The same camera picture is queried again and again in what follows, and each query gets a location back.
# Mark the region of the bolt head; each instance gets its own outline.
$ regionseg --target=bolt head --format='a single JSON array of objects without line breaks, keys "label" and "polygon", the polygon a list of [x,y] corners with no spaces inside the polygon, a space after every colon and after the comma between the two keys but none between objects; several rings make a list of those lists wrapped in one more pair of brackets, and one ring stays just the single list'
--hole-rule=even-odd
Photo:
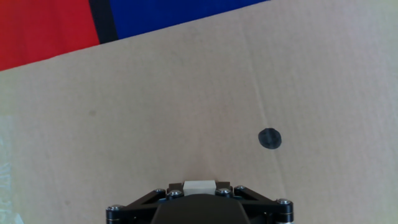
[{"label": "bolt head", "polygon": [[239,186],[237,186],[237,187],[235,187],[235,189],[238,189],[238,190],[242,190],[242,189],[245,189],[246,187],[245,186],[242,186],[242,185],[239,185]]},{"label": "bolt head", "polygon": [[290,200],[287,200],[285,198],[277,199],[276,202],[281,204],[281,205],[288,205],[288,204],[292,203]]},{"label": "bolt head", "polygon": [[122,209],[124,206],[123,205],[112,205],[109,206],[106,210],[107,211],[118,211],[120,209]]},{"label": "bolt head", "polygon": [[217,189],[216,192],[219,194],[229,194],[229,193],[231,193],[231,190],[230,189]]},{"label": "bolt head", "polygon": [[165,189],[155,189],[156,192],[165,192]]},{"label": "bolt head", "polygon": [[168,196],[179,196],[181,194],[182,194],[182,192],[180,190],[172,190],[167,195]]}]

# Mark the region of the cardboard surface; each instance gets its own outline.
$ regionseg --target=cardboard surface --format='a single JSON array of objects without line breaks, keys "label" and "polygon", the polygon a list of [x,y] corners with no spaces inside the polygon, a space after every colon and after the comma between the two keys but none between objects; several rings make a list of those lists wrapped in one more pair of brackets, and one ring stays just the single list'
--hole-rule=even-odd
[{"label": "cardboard surface", "polygon": [[216,179],[291,199],[296,223],[395,223],[395,9],[271,1],[0,73],[12,212],[101,223]]}]

